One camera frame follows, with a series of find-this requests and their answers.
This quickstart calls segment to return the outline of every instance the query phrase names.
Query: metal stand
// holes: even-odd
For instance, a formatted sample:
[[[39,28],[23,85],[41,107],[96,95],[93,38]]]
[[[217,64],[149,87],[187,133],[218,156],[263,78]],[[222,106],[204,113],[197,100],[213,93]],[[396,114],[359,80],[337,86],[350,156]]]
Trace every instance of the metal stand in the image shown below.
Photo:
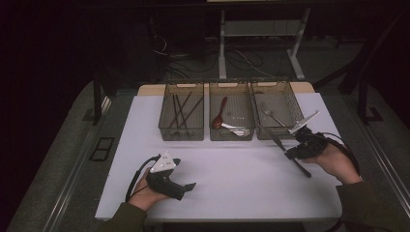
[[[220,79],[226,79],[225,64],[225,11],[220,12]]]
[[[310,8],[306,8],[304,10],[304,14],[302,16],[302,20],[299,23],[298,30],[296,32],[296,41],[293,45],[292,49],[287,49],[287,55],[289,56],[290,62],[292,63],[293,70],[296,74],[298,80],[305,79],[304,73],[302,72],[302,68],[299,65],[298,58],[296,58],[296,54],[298,53],[299,46],[301,44],[302,38],[305,33],[305,28],[308,23],[308,16],[310,14]],[[225,37],[225,11],[222,10],[220,14],[220,57],[219,57],[219,64],[220,64],[220,78],[226,78],[226,64],[225,64],[225,56],[224,56],[224,37]]]
[[[292,49],[287,49],[287,55],[289,56],[290,63],[292,64],[293,70],[296,74],[298,80],[304,80],[305,75],[302,72],[301,65],[299,65],[298,58],[296,54],[298,53],[299,45],[301,44],[302,37],[304,36],[305,28],[308,24],[308,15],[310,14],[310,8],[306,8],[304,15],[302,17],[301,23],[299,24],[298,34],[296,35],[296,42],[293,45]]]
[[[313,89],[318,89],[321,86],[327,84],[328,82],[342,76],[345,73],[348,73],[349,70],[351,69],[353,62],[350,62],[349,64],[347,64],[346,66],[342,67],[341,69],[336,70],[335,72],[329,74],[328,76],[326,76],[323,79],[320,79],[316,82],[314,82],[313,84],[311,84],[313,86]]]

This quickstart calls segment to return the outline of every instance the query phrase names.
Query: person's right hand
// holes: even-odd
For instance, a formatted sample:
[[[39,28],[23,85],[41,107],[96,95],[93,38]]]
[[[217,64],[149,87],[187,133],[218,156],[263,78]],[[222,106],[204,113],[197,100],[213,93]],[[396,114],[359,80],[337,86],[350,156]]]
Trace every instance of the person's right hand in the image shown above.
[[[169,196],[167,195],[158,193],[150,189],[146,180],[149,171],[150,168],[147,168],[145,170],[144,175],[141,177],[141,180],[139,180],[139,182],[135,186],[135,193],[128,201],[128,203],[144,211],[148,211],[157,202],[169,198]]]
[[[319,156],[302,159],[302,162],[318,164],[344,185],[358,183],[362,180],[350,159],[332,144],[329,144]]]

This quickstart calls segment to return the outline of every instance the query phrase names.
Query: cable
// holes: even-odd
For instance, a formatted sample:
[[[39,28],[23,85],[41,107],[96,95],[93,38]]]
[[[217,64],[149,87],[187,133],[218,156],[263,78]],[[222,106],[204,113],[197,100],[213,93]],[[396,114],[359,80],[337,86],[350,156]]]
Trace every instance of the cable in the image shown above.
[[[325,232],[335,232],[341,227],[341,224],[341,217],[339,217],[337,222],[330,229],[327,229]]]
[[[237,70],[240,70],[240,71],[253,71],[252,68],[243,69],[243,68],[240,68],[240,67],[236,66],[235,64],[233,64],[232,60],[235,60],[235,61],[237,61],[237,60],[234,59],[232,56],[228,55],[227,53],[225,53],[225,58],[229,62],[229,64]]]
[[[285,50],[283,50],[283,51],[280,53],[280,56],[279,56],[279,63],[278,63],[277,75],[279,75],[279,72],[280,72],[280,69],[281,69],[281,62],[282,62],[283,54],[285,53]]]
[[[181,76],[183,79],[185,79],[185,78],[189,79],[190,78],[190,74],[186,74],[186,73],[182,72],[179,69],[174,69],[172,67],[169,67],[169,68],[174,74],[177,74],[177,72],[180,73],[178,75]]]
[[[154,50],[154,49],[153,49],[153,51],[154,51],[155,53],[159,54],[159,55],[169,56],[169,55],[166,54],[166,53],[163,53],[163,52],[160,52],[160,51],[157,51],[157,50]]]
[[[166,40],[165,40],[162,36],[154,36],[154,37],[160,38],[160,39],[163,41],[163,48],[162,48],[161,51],[165,51],[165,50],[166,50],[166,47],[167,47]]]
[[[141,174],[142,169],[148,164],[148,162],[150,161],[157,161],[159,158],[161,157],[161,155],[157,155],[156,157],[151,157],[149,159],[147,159],[142,165],[141,167],[135,172],[135,174],[133,175],[132,181],[130,183],[130,186],[127,190],[127,195],[126,195],[126,202],[128,202],[132,196],[132,191],[133,188],[135,187],[135,183],[138,180],[139,175]]]
[[[170,55],[170,58],[178,58],[178,57],[190,57],[190,54],[176,54],[176,55]]]
[[[177,64],[177,65],[183,67],[182,69],[181,69],[181,68],[180,68],[180,69],[177,69],[177,68],[171,67],[171,64],[169,64],[169,68],[172,69],[172,70],[178,70],[178,71],[180,71],[180,72],[181,72],[181,71],[188,71],[188,72],[191,73],[191,69],[189,69],[187,66],[181,65],[181,64],[179,64],[179,63],[175,63],[175,64]]]
[[[257,68],[248,60],[248,58],[247,58],[244,54],[242,54],[242,52],[240,52],[239,50],[236,50],[236,49],[235,49],[235,51],[238,52],[242,57],[244,57],[244,59],[253,67],[254,70],[256,70],[256,71],[258,71],[258,72],[260,72],[260,73],[262,73],[262,74],[266,74],[266,75],[268,75],[269,77],[275,78],[273,75],[267,74],[267,73],[262,72],[261,70],[257,69]]]
[[[134,195],[136,195],[137,193],[141,192],[142,190],[144,190],[144,189],[146,189],[146,188],[148,188],[148,186],[146,186],[146,187],[144,187],[144,188],[141,188],[141,189],[135,191],[135,192],[130,196],[130,198],[132,198]]]
[[[346,149],[345,147],[343,147],[341,144],[339,144],[337,141],[333,140],[332,138],[329,137],[322,137],[320,135],[316,135],[316,134],[306,134],[306,136],[310,136],[310,137],[317,137],[320,139],[324,139],[327,142],[331,143],[332,145],[334,145],[335,147],[337,147],[338,149],[341,150],[341,152],[346,155],[350,161],[352,162],[353,166],[355,167],[357,173],[360,175],[360,167],[359,167],[359,163],[356,160],[356,157],[353,155],[353,153],[351,152],[350,148],[347,146],[347,144],[345,142],[343,142],[345,144],[345,146],[348,148]]]
[[[258,58],[259,59],[259,62],[260,62],[260,64],[254,64],[253,62],[251,62],[251,64],[252,65],[254,65],[255,67],[261,67],[261,66],[263,66],[263,64],[264,64],[264,62],[263,62],[263,58],[262,57],[260,57],[260,55],[258,55],[257,53],[255,53],[255,52],[252,52],[251,54],[253,54],[256,58]],[[248,65],[249,63],[248,62],[246,62],[246,61],[243,61],[244,59],[236,59],[236,58],[232,58],[234,61],[236,61],[236,62],[239,62],[239,63],[244,63],[244,64],[246,64],[246,65]]]
[[[172,74],[174,74],[174,76],[175,76],[176,78],[178,78],[178,79],[185,79],[183,76],[181,76],[180,74],[174,72],[173,70],[171,70],[171,71],[169,71],[169,72],[170,72],[170,74],[169,74],[169,78],[168,78],[168,79],[172,79]]]
[[[350,152],[352,152],[352,149],[350,149],[350,147],[347,145],[347,143],[346,143],[340,136],[337,136],[337,135],[335,135],[335,134],[333,134],[333,133],[330,133],[330,132],[322,132],[322,133],[323,133],[323,134],[329,134],[329,135],[332,135],[332,136],[334,136],[334,137],[340,139],[340,141],[344,144],[344,146],[346,146],[346,148],[347,148]]]
[[[187,66],[182,65],[182,64],[180,64],[180,63],[178,63],[178,62],[175,62],[175,61],[171,61],[171,62],[172,62],[173,64],[176,64],[176,65],[179,65],[179,66],[185,68],[187,71],[190,71],[190,72],[192,72],[192,73],[205,73],[205,72],[207,72],[207,71],[213,69],[214,66],[215,66],[215,64],[217,63],[217,61],[218,61],[218,56],[216,57],[216,59],[214,60],[214,62],[211,64],[211,67],[209,67],[209,68],[207,68],[207,69],[205,69],[205,70],[202,70],[202,71],[194,71],[194,70],[188,68]]]

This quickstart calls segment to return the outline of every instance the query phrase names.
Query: white tabletop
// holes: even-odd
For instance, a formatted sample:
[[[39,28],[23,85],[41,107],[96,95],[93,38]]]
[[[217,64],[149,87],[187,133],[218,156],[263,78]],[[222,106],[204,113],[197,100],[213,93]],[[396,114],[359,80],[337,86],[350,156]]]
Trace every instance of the white tabletop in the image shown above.
[[[313,132],[338,134],[319,94],[296,94]],[[216,142],[210,140],[208,98],[205,96],[205,139],[165,142],[158,123],[162,96],[137,96],[108,174],[96,218],[112,218],[135,171],[150,157],[169,151],[181,159],[170,179],[185,185],[196,182],[181,201],[164,200],[154,206],[150,222],[168,221],[285,221],[338,218],[339,182],[315,164],[303,164],[309,179],[272,141]],[[284,141],[288,148],[294,141]]]

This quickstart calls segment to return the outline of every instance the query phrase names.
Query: metal frame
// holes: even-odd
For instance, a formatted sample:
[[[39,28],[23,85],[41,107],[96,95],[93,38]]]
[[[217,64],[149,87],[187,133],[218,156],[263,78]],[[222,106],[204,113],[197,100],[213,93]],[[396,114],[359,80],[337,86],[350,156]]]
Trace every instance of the metal frame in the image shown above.
[[[299,64],[298,58],[296,57],[298,53],[299,46],[301,45],[302,38],[305,33],[306,26],[308,24],[308,16],[310,14],[310,8],[305,8],[304,14],[302,19],[299,23],[298,30],[296,31],[296,40],[295,44],[291,49],[287,49],[287,54],[289,60],[292,64],[293,71],[296,74],[296,78],[298,80],[304,80],[305,75],[302,71],[302,68]],[[219,57],[219,65],[220,65],[220,79],[226,78],[226,63],[225,63],[225,56],[224,56],[224,38],[225,38],[225,11],[222,10],[220,13],[220,57]]]
[[[63,186],[59,196],[57,197],[57,201],[54,204],[54,208],[52,209],[48,219],[44,225],[43,231],[58,231],[58,226],[63,219],[64,213],[66,212],[67,207],[69,206],[70,200],[73,196],[75,188],[79,182],[81,171],[83,170],[83,166],[85,165],[86,160],[89,158],[88,154],[91,151],[91,146],[96,141],[97,136],[101,130],[103,125],[103,121],[105,120],[105,115],[111,106],[111,101],[108,97],[105,97],[101,107],[101,117],[99,120],[95,121],[93,125],[85,137],[84,143],[81,146],[80,153],[78,155],[77,160],[73,166],[73,169]]]

